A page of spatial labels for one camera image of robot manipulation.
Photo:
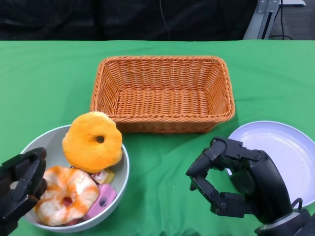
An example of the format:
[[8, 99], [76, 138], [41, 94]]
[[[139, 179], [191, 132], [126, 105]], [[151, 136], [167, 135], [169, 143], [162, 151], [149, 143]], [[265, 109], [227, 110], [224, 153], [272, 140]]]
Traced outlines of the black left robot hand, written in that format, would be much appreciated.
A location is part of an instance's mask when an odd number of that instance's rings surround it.
[[8, 236], [47, 189], [47, 151], [43, 147], [18, 154], [0, 166], [0, 234]]

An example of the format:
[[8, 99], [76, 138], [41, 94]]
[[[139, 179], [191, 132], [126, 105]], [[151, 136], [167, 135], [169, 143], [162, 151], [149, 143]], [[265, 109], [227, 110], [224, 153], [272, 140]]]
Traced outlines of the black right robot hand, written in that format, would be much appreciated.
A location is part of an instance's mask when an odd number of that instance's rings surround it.
[[[231, 171], [238, 193], [219, 192], [207, 179], [210, 169]], [[242, 142], [215, 137], [186, 172], [190, 190], [198, 190], [219, 216], [254, 215], [263, 224], [292, 213], [285, 182], [271, 157], [262, 150], [247, 149]]]

